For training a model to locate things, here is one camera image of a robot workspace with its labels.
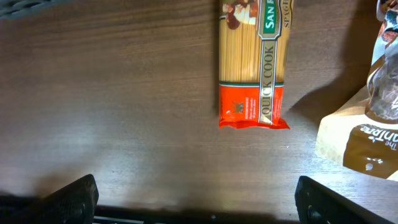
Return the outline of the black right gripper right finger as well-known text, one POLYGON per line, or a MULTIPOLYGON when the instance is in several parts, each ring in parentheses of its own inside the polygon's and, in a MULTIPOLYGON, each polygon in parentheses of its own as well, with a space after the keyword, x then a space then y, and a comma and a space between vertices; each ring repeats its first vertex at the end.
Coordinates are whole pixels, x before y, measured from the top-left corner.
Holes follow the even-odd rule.
POLYGON ((298 179, 295 204, 300 223, 393 224, 307 176, 298 179))

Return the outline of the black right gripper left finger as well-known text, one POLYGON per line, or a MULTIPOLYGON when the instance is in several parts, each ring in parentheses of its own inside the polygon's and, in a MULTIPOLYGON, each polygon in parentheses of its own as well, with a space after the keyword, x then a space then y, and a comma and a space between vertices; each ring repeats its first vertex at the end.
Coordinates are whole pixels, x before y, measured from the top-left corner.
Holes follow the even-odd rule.
POLYGON ((89 224, 99 198, 93 175, 88 174, 43 197, 1 196, 1 223, 89 224))

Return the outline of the beige dried mushroom pouch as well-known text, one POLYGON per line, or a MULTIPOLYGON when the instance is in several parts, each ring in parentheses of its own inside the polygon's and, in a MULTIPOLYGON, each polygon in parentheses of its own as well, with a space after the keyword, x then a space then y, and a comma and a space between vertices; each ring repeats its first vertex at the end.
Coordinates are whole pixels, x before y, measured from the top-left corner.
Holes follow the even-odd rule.
POLYGON ((382 26, 366 86, 324 117, 315 152, 357 172, 397 180, 397 1, 378 0, 382 26))

